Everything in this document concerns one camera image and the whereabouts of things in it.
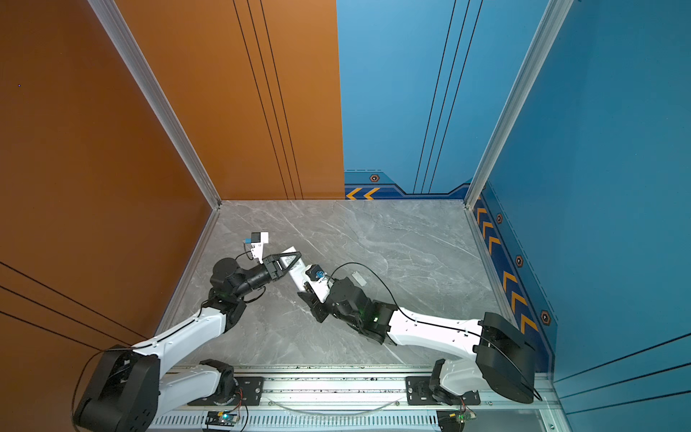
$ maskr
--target yellow chevron arrow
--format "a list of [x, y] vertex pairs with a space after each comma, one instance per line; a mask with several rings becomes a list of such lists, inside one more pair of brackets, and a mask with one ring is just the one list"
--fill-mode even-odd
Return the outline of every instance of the yellow chevron arrow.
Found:
[[507, 291], [507, 279], [518, 283], [516, 278], [511, 273], [504, 272], [504, 292]]
[[492, 255], [492, 243], [497, 243], [498, 245], [502, 244], [502, 242], [500, 242], [498, 238], [489, 236], [489, 254], [490, 255]]
[[516, 291], [514, 291], [511, 293], [511, 310], [514, 313], [516, 312], [516, 300], [528, 306], [528, 303], [526, 303], [525, 299], [522, 296], [516, 294]]
[[352, 192], [350, 192], [348, 195], [346, 195], [346, 197], [350, 198], [351, 200], [356, 200], [357, 198], [355, 198], [353, 195], [357, 194], [361, 190], [362, 190], [361, 187], [356, 187], [355, 189], [352, 190]]
[[379, 190], [379, 188], [375, 187], [374, 189], [372, 189], [371, 191], [369, 191], [368, 193], [365, 194], [365, 198], [367, 198], [368, 200], [373, 200], [374, 198], [372, 198], [372, 194], [378, 190]]
[[536, 332], [539, 332], [538, 326], [528, 317], [525, 315], [520, 316], [520, 332], [525, 335], [525, 325], [528, 324], [532, 328], [535, 329]]
[[490, 222], [483, 222], [482, 223], [482, 238], [487, 238], [487, 228], [494, 228], [494, 225], [492, 225]]
[[477, 226], [480, 226], [480, 213], [487, 213], [485, 209], [477, 209]]

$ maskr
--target black mounting plate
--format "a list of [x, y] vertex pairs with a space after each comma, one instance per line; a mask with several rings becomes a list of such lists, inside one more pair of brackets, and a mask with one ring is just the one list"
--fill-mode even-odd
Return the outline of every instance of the black mounting plate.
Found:
[[[264, 377], [235, 377], [238, 380], [238, 392], [241, 388], [243, 390], [243, 405], [258, 406], [261, 400], [262, 392], [264, 391]], [[188, 402], [189, 406], [230, 406], [237, 405], [240, 401], [240, 396], [233, 396], [228, 402], [223, 405], [216, 405], [211, 400], [211, 397], [201, 397], [200, 399]]]
[[[430, 377], [406, 377], [408, 405], [442, 405], [434, 400], [430, 390]], [[468, 391], [463, 394], [466, 405], [480, 405], [480, 394]]]

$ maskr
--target gray marble floor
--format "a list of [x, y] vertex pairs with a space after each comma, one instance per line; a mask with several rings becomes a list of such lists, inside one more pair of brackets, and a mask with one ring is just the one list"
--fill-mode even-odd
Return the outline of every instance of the gray marble floor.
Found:
[[[214, 263], [243, 251], [250, 232], [268, 231], [265, 254], [294, 246], [303, 260], [327, 272], [358, 261], [387, 283], [402, 307], [445, 318], [482, 318], [498, 312], [462, 203], [452, 200], [225, 201], [174, 322], [206, 299]], [[238, 262], [253, 266], [246, 257]], [[349, 265], [336, 277], [358, 272], [371, 299], [390, 296], [364, 267]], [[416, 346], [379, 345], [346, 323], [317, 323], [285, 277], [247, 309], [232, 330], [188, 356], [184, 364], [213, 358], [235, 366], [382, 365], [431, 366], [453, 356]]]

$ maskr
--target blue wall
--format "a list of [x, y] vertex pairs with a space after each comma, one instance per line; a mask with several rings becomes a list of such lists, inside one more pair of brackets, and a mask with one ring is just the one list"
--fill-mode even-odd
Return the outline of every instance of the blue wall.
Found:
[[346, 171], [382, 171], [407, 193], [473, 176], [547, 0], [480, 4], [338, 0]]
[[691, 430], [689, 393], [630, 403], [691, 391], [691, 337], [635, 354], [691, 332], [690, 21], [575, 1], [490, 177], [558, 321], [574, 432]]

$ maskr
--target orange wall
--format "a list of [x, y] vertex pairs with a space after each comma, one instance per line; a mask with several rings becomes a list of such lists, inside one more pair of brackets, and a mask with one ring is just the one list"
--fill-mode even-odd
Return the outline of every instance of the orange wall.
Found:
[[0, 265], [2, 429], [71, 431], [95, 351], [30, 323], [150, 337], [210, 208], [88, 2], [0, 10], [0, 261], [57, 291]]
[[221, 198], [343, 198], [335, 0], [117, 5]]

